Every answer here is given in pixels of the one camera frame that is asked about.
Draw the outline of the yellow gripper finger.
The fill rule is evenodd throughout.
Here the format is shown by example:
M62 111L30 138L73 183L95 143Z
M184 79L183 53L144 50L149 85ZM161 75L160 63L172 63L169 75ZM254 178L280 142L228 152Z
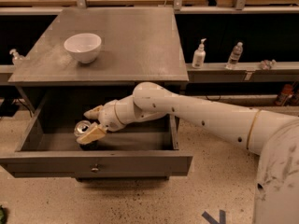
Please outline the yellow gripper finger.
M90 109L83 113L84 117L87 119L98 119L100 111L102 110L103 106L99 105L93 109Z
M107 130L101 124L92 123L85 131L81 132L77 137L77 142L80 145L88 145L94 141L104 138Z

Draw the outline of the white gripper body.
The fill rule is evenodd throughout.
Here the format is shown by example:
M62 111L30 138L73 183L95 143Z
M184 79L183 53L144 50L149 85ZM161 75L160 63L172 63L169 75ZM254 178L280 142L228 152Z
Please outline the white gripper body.
M116 132L125 127L120 122L116 113L116 101L111 101L103 105L98 114L100 124L110 132Z

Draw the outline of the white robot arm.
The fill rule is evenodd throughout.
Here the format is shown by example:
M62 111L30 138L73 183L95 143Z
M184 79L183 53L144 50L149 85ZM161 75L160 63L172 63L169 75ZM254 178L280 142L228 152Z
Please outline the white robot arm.
M142 82L133 94L84 113L81 145L134 122L174 115L260 156L252 224L299 224L299 118L175 94Z

